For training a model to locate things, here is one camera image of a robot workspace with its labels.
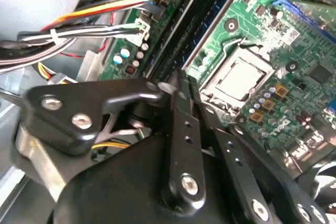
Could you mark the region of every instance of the cable tie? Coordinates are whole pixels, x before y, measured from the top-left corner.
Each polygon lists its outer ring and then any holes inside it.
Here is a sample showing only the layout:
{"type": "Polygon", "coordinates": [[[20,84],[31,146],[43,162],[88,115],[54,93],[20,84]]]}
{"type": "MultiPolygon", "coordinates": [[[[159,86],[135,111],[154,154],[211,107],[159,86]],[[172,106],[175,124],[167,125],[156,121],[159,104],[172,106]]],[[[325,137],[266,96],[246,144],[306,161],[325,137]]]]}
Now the cable tie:
{"type": "Polygon", "coordinates": [[[61,45],[64,43],[64,41],[66,40],[66,38],[64,39],[61,39],[58,37],[57,35],[57,32],[56,30],[53,28],[53,29],[50,29],[50,35],[51,35],[51,39],[52,41],[56,44],[56,45],[61,45]]]}

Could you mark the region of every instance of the white wire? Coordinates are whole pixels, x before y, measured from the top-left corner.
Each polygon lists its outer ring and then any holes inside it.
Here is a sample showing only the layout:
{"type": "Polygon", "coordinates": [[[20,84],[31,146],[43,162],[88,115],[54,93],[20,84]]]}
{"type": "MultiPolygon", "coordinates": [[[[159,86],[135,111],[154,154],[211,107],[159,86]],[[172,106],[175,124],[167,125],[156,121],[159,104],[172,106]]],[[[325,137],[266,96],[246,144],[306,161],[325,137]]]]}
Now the white wire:
{"type": "Polygon", "coordinates": [[[18,65],[12,66],[12,67],[7,67],[7,68],[0,69],[0,73],[4,73],[4,72],[12,71],[12,70],[15,70],[15,69],[23,68],[23,67],[38,63],[40,61],[49,59],[50,57],[55,56],[55,55],[59,54],[60,52],[63,52],[64,50],[66,50],[68,47],[70,47],[72,44],[74,44],[76,40],[77,39],[75,39],[75,38],[74,39],[68,39],[65,42],[65,45],[61,45],[61,46],[55,45],[55,46],[37,54],[37,55],[35,55],[34,60],[31,60],[31,61],[23,63],[23,64],[18,64],[18,65]]]}
{"type": "MultiPolygon", "coordinates": [[[[131,24],[122,24],[122,25],[116,25],[116,26],[107,26],[107,27],[99,27],[99,28],[84,28],[84,29],[75,29],[70,31],[63,31],[60,33],[56,33],[57,37],[62,36],[69,36],[69,35],[75,35],[75,34],[85,34],[85,33],[99,33],[104,31],[114,31],[116,29],[120,28],[141,28],[142,25],[138,23],[131,23],[131,24]]],[[[34,35],[34,36],[28,36],[25,38],[22,38],[20,41],[31,41],[31,40],[39,40],[39,39],[50,39],[52,36],[51,34],[46,35],[34,35]]]]}

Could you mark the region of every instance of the yellow wire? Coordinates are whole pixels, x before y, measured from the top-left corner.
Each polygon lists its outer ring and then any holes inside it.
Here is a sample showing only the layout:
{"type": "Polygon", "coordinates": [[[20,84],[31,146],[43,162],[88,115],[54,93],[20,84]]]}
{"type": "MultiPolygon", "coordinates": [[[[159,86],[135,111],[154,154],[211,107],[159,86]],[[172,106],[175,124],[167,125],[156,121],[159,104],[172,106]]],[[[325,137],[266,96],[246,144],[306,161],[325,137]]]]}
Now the yellow wire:
{"type": "Polygon", "coordinates": [[[137,3],[140,3],[140,2],[146,2],[146,1],[152,1],[152,0],[120,0],[120,1],[109,3],[109,4],[95,6],[95,7],[92,7],[92,8],[87,8],[87,9],[84,9],[84,10],[79,10],[77,12],[73,12],[73,13],[70,13],[70,14],[63,15],[63,16],[59,17],[55,22],[64,21],[65,19],[67,19],[69,17],[87,15],[89,13],[99,12],[99,11],[102,11],[102,10],[105,10],[105,9],[116,8],[118,6],[134,5],[134,4],[137,4],[137,3]]]}
{"type": "Polygon", "coordinates": [[[120,143],[116,143],[116,142],[107,142],[107,143],[95,144],[92,147],[92,149],[100,148],[100,147],[116,147],[116,148],[125,149],[128,146],[130,146],[130,145],[129,144],[120,144],[120,143]]]}

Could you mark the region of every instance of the screw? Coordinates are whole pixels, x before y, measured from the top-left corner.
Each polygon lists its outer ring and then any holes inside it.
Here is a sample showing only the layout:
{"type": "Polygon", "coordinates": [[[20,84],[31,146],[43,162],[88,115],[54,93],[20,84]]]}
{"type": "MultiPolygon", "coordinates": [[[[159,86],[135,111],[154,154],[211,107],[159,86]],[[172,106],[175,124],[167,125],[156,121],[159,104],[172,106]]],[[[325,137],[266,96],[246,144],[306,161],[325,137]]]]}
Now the screw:
{"type": "Polygon", "coordinates": [[[235,130],[236,132],[238,132],[240,135],[243,135],[243,131],[241,130],[241,128],[239,128],[237,125],[235,125],[235,130]]]}
{"type": "Polygon", "coordinates": [[[198,185],[196,180],[191,176],[182,177],[182,186],[191,195],[196,195],[198,193],[198,185]]]}
{"type": "Polygon", "coordinates": [[[268,220],[268,211],[263,206],[263,204],[261,204],[259,201],[257,201],[256,199],[254,199],[252,201],[252,207],[253,207],[254,212],[257,214],[257,216],[260,217],[260,219],[262,219],[263,221],[267,221],[268,220]]]}
{"type": "Polygon", "coordinates": [[[311,206],[311,208],[313,209],[313,214],[319,219],[319,221],[321,221],[323,224],[326,224],[322,214],[314,206],[311,206]]]}
{"type": "Polygon", "coordinates": [[[82,130],[86,130],[92,126],[92,120],[89,116],[78,113],[74,115],[71,119],[73,125],[79,127],[82,130]]]}
{"type": "Polygon", "coordinates": [[[41,105],[47,110],[59,110],[60,108],[62,108],[63,103],[57,98],[46,97],[42,99],[41,105]]]}
{"type": "Polygon", "coordinates": [[[298,204],[298,210],[299,210],[300,214],[304,217],[304,219],[306,221],[310,222],[310,216],[301,204],[298,204]]]}

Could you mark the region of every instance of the screw hole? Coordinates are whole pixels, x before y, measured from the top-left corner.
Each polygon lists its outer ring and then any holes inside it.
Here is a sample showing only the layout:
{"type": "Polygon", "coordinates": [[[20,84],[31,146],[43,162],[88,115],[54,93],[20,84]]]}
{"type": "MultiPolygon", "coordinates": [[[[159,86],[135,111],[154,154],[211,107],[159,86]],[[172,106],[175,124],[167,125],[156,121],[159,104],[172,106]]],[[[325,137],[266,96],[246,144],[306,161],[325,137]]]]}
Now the screw hole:
{"type": "Polygon", "coordinates": [[[235,161],[239,166],[243,166],[243,164],[240,162],[239,158],[236,158],[235,161]]]}
{"type": "Polygon", "coordinates": [[[190,124],[190,122],[188,122],[188,121],[185,121],[185,122],[184,122],[184,125],[187,126],[188,128],[191,128],[191,124],[190,124]]]}
{"type": "Polygon", "coordinates": [[[191,139],[190,137],[188,137],[188,136],[185,136],[184,139],[185,139],[185,140],[187,141],[187,143],[189,143],[189,144],[192,144],[192,143],[193,143],[192,139],[191,139]]]}

